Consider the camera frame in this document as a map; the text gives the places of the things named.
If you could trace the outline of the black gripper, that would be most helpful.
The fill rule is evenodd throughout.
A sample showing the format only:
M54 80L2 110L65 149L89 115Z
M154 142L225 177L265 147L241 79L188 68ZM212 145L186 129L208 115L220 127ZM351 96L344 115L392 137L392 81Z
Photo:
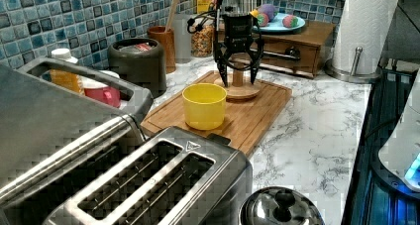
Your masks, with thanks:
M224 14L223 42L215 40L214 59L222 82L228 86L227 68L234 69L229 58L235 54L247 54L251 59L251 84L255 83L263 57L263 37L258 20L248 14Z

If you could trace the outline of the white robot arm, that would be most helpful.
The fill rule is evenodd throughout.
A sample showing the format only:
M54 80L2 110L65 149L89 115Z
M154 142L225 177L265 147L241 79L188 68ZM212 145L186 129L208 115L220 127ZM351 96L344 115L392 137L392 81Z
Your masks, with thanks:
M285 111L252 151L254 186L285 185L326 196L349 190L361 164L406 185L419 156L418 114L385 114L392 99L374 102L377 85L351 84L320 73L333 27L311 22L297 34L264 35L263 78L292 90Z

